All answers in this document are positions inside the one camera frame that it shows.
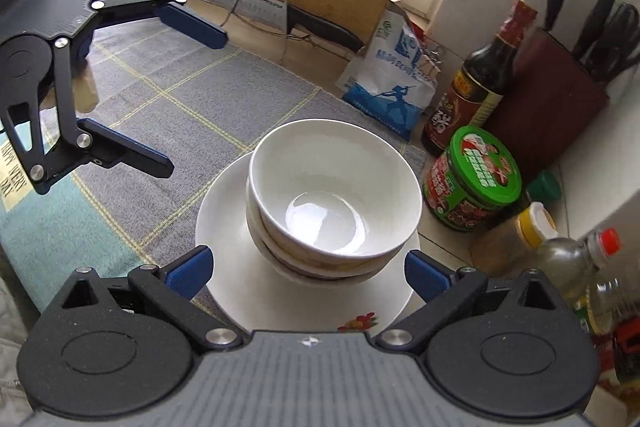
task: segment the knife block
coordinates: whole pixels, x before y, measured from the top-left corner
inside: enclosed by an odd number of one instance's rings
[[[516,160],[523,185],[551,166],[609,97],[582,64],[538,28],[513,65],[513,84],[483,127]]]

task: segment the sauce jar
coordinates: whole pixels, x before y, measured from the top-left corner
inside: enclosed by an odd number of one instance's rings
[[[422,185],[430,211],[445,225],[468,232],[520,196],[522,178],[500,140],[464,126],[427,172]]]

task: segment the soy sauce bottle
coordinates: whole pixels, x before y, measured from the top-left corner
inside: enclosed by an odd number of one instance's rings
[[[422,131],[422,143],[428,152],[440,156],[463,125],[482,127],[511,82],[513,59],[525,30],[537,15],[523,0],[516,0],[494,41],[463,62]]]

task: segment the bowl rim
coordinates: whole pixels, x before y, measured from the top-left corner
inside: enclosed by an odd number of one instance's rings
[[[258,152],[258,150],[260,149],[260,147],[262,147],[265,143],[265,141],[274,133],[280,131],[281,129],[291,126],[291,125],[295,125],[295,124],[300,124],[301,122],[311,122],[311,121],[317,121],[317,122],[322,122],[322,123],[331,123],[331,124],[338,124],[341,126],[348,126],[348,127],[353,127],[355,129],[357,129],[358,131],[362,131],[366,134],[369,134],[370,136],[372,136],[374,138],[374,140],[378,140],[379,142],[382,143],[382,147],[387,147],[388,149],[390,149],[392,151],[392,154],[395,155],[396,158],[398,158],[401,163],[404,165],[404,167],[411,173],[412,175],[412,179],[415,182],[415,188],[416,188],[416,210],[417,210],[417,217],[415,219],[415,223],[412,226],[411,231],[408,233],[408,235],[406,237],[403,237],[402,241],[399,241],[398,244],[393,245],[390,248],[387,248],[386,250],[382,250],[382,251],[377,251],[377,252],[373,252],[373,253],[365,253],[365,254],[360,254],[360,255],[353,255],[353,254],[343,254],[343,253],[335,253],[335,252],[331,252],[331,251],[327,251],[327,250],[323,250],[322,248],[318,248],[318,247],[314,247],[313,245],[308,245],[306,243],[303,243],[302,241],[300,241],[298,238],[294,237],[289,230],[285,229],[279,222],[277,222],[276,219],[274,219],[274,217],[269,213],[269,211],[266,209],[266,207],[264,206],[264,204],[262,203],[262,200],[260,199],[260,197],[258,196],[258,193],[255,189],[255,183],[254,183],[254,161],[255,161],[255,157],[256,157],[256,153]],[[276,127],[275,129],[269,131],[264,137],[262,137],[262,139],[258,142],[258,145],[255,146],[254,151],[251,155],[251,160],[249,162],[249,185],[251,187],[251,192],[254,195],[255,201],[258,203],[258,207],[260,208],[261,213],[263,213],[273,224],[274,226],[280,230],[285,236],[289,237],[292,241],[298,243],[300,246],[302,246],[303,248],[308,248],[309,250],[315,251],[316,253],[319,253],[321,255],[328,255],[331,257],[337,257],[340,259],[372,259],[374,257],[379,257],[381,255],[384,255],[392,250],[394,250],[395,248],[401,247],[402,245],[404,245],[404,243],[406,243],[409,238],[414,234],[415,230],[417,230],[418,225],[420,223],[420,218],[422,217],[422,189],[420,188],[420,182],[418,181],[417,176],[414,173],[414,170],[411,168],[411,166],[409,165],[409,163],[407,163],[407,161],[404,159],[404,157],[401,155],[401,153],[399,153],[389,142],[387,142],[385,139],[381,138],[380,136],[378,136],[375,133],[372,133],[371,131],[364,129],[364,127],[360,127],[359,125],[355,125],[353,123],[348,123],[348,122],[343,122],[341,120],[332,120],[330,118],[305,118],[303,120],[295,120],[293,122],[289,122],[283,125],[280,125],[278,127]]]

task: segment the green jar lid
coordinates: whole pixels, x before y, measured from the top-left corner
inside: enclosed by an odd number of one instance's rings
[[[513,156],[500,140],[479,127],[461,127],[449,143],[451,162],[471,196],[494,206],[520,196],[522,178]]]
[[[562,197],[558,180],[547,169],[541,171],[538,177],[527,185],[527,192],[531,201],[539,201],[542,204],[551,204]]]

